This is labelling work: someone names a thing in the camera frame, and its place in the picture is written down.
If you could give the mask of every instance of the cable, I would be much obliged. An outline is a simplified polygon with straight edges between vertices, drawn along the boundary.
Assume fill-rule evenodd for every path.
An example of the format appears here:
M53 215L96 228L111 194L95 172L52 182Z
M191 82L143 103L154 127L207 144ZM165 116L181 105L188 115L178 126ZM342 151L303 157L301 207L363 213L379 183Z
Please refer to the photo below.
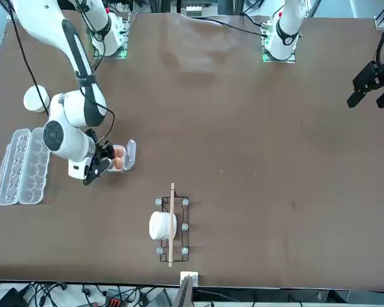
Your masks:
M85 296L85 299L87 300L88 306L91 307L92 304L91 304L90 300L88 299L88 296L85 293L84 293L84 296Z
M258 27L261 27L261 28L263 27L262 24L259 24L257 21L254 21L254 19L251 18L248 14L244 13L243 16L247 17L250 20L250 22L252 24L254 24L255 26L258 26Z
M1 2L0 0L0 4L1 6L3 7L3 9L7 12L7 14L10 14L10 12L8 11L7 7L3 4L3 2Z
M242 14L245 14L247 11L249 11L251 8L253 8L257 3L261 2L262 0L257 0L254 2L251 6L249 6Z
M95 72L97 70L97 68L99 67L99 65L101 64L101 61L104 59L105 57L105 51L106 51L106 46L105 46L105 41L104 39L99 35L99 33L97 32L97 30L95 30L94 26L92 25L91 21L89 20L87 14L83 11L83 8L81 7L81 5L79 4L78 0L76 0L76 7L77 7L77 11L80 13L81 15L81 18L83 18L84 20L84 23L87 27L87 30L89 31L93 31L93 37L96 41L98 42L102 42L102 45L103 45L103 51L102 51L102 55L101 57L97 60L97 62L95 62L94 66L92 66L92 71Z
M296 301L290 294L287 294L289 296L289 299L292 300L292 302L294 303L299 303L300 304L300 307L303 307L303 303L301 301Z
M242 31L242 32L245 32L245 33L252 34L252 35L261 36L261 37L264 37L264 38L268 37L266 34L260 34L260 33L252 32L252 31L248 31L246 29L238 28L238 27L232 26L231 24L227 24L226 22L223 22L223 21L218 21L218 20L210 19L210 18L206 18L204 20L213 21L213 22L216 22L218 24L224 25L226 27L230 27L232 29L236 29L236 30L239 30L239 31Z
M381 56L381 50L383 48L384 41L380 40L378 43L377 51L376 51L376 64L379 68L384 70L384 65L380 61L380 56Z
M34 77L34 74L31 71L30 65L28 64L28 61L27 61L27 58L26 58L26 54L24 53L23 45L21 44L21 39L20 39L20 36L19 36L19 31L17 30L17 25L15 23L14 15L13 15L12 10L9 11L9 14L10 14L10 18L12 19L13 28L14 28L14 31L15 31L15 36L17 37L17 41L18 41L19 46L20 46L20 51L21 51L21 54L23 56L24 63L27 66L28 72L30 73L30 76L31 76L31 78L32 78L32 80L34 82L35 87L36 87L38 96L40 97L41 104L43 105L44 111L45 111L45 113L47 114L47 117L48 117L49 116L49 111L47 110L47 107L44 104L43 97L41 96L40 90L38 89L36 78Z
M222 293L217 293L217 292L212 292L212 291L206 291L206 290L200 290L200 289L195 289L195 291L200 292L200 293L207 293L207 294L218 295L218 296L220 296L220 297L223 297L223 298L225 298L225 299L228 299L229 301L232 301L232 302L239 302L239 303L240 303L240 301L239 301L238 299L234 299L234 298L229 297L229 296L227 296L227 295L225 295L225 294L222 294Z
M97 290L102 294L102 296L105 296L103 291L101 291L101 289L97 285L95 285L95 288L97 288Z
M45 300L47 299L47 296L48 298L50 299L51 301L51 304L53 307L58 307L57 304L54 302L54 300L52 299L51 297L51 290L53 290L55 287L57 287L58 285L46 285L46 286L41 286L41 289L43 290L44 292L44 295L41 297L40 299L40 305L43 306L45 304Z
M26 306L26 307L28 307L28 306L30 305L30 303L33 301L33 299L34 299L34 298L36 298L36 296L37 296L37 293L39 293L39 291L35 291L35 292L34 292L33 296L32 296L32 297L30 297L30 300L28 301L28 303L27 303L27 306Z
M83 89L82 89L82 88L79 88L79 91L81 92L81 95L84 96L84 99L87 99L87 97L86 97L85 94L83 93ZM106 137L108 137L108 135L109 135L109 133L111 132L111 130L113 130L114 123L115 123L115 113L114 113L112 110L108 109L107 107L104 107L103 105L101 105L101 104L99 104L99 103L97 103L97 102L95 102L95 101L92 101L92 100L89 100L89 99L88 99L88 102L90 102L90 103L92 103L92 104L95 104L96 106L99 106L100 108L106 110L107 112L110 112L111 115L113 116L113 121L112 121L112 123L111 123L111 126L110 126L108 132L107 132L104 136L102 136L102 137L97 141L97 144L99 144L103 139L105 139Z
M284 4L281 7L279 7L275 13L273 13L272 17L274 17L283 8L283 6Z
M255 5L258 3L259 5L257 6L257 9L259 9L264 2L264 0L261 0L261 1L256 0L254 2L252 2L252 0L244 0L244 1L248 6L251 6L253 3L255 3Z
M152 287L151 289L149 289L147 292L145 292L145 293L142 293L141 292L141 290L139 290L140 291L140 297L138 298L138 302L133 306L133 307L137 307L138 305L139 306L141 306L140 305L140 302L141 302L141 294L142 294L142 296L145 296L145 297L147 297L147 295L149 294L149 293L151 293L153 290L155 290L157 287Z
M118 293L120 294L120 302L122 302L122 294L121 294L121 289L120 289L120 286L117 286L118 287Z
M37 289L38 289L38 285L34 289L34 302L36 304L36 307L38 307L38 305L37 305L37 293L38 293Z

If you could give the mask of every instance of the white paper cup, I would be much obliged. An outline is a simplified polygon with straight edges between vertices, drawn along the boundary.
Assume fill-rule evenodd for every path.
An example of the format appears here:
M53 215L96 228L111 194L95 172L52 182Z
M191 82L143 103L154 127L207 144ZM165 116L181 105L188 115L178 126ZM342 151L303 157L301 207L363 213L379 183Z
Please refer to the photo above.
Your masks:
M170 214L167 212L154 212L149 220L149 235L152 240L169 239ZM177 217L173 215L173 237L177 231Z
M50 105L50 97L43 86L39 85L38 89L40 90L44 105L48 109ZM44 106L41 102L40 96L38 96L37 89L34 85L30 87L24 94L23 103L24 107L26 107L28 111L36 113L44 112Z

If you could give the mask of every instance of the brown egg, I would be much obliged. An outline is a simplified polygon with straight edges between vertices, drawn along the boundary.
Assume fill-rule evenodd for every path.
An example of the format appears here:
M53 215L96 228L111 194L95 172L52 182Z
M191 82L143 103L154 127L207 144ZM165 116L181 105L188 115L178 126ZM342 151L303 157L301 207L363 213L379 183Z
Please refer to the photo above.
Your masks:
M115 148L115 157L122 158L124 156L124 149L122 147Z
M122 169L124 166L124 160L122 160L121 158L115 158L113 160L113 164L116 169Z

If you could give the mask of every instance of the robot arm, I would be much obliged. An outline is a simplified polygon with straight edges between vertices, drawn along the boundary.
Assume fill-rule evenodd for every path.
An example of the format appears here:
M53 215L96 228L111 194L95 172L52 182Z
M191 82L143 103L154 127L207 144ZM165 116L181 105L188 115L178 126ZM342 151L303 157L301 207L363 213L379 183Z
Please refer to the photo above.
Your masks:
M381 34L381 39L376 50L375 61L368 62L353 80L354 93L347 99L347 105L349 107L356 107L367 93L384 87L384 63L381 63L380 59L383 45L384 32ZM384 93L378 97L377 106L380 109L384 108Z
M285 0L282 16L277 18L270 43L267 46L272 57L280 61L290 57L296 46L306 13L305 0Z
M101 0L91 2L99 15L106 15ZM57 0L15 0L13 5L20 23L31 36L63 51L70 60L79 90L52 98L43 139L51 152L68 160L71 177L89 184L111 167L114 150L109 143L106 148L96 144L92 131L84 133L80 130L84 126L99 126L106 114L106 101L92 74L83 45L74 25L62 14Z

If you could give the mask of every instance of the egg carton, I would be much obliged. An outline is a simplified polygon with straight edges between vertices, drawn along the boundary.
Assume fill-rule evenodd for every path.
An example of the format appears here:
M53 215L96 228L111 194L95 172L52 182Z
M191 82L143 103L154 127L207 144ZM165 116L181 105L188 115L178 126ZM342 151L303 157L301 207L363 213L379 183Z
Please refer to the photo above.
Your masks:
M43 128L15 131L0 165L0 205L42 201L49 159Z

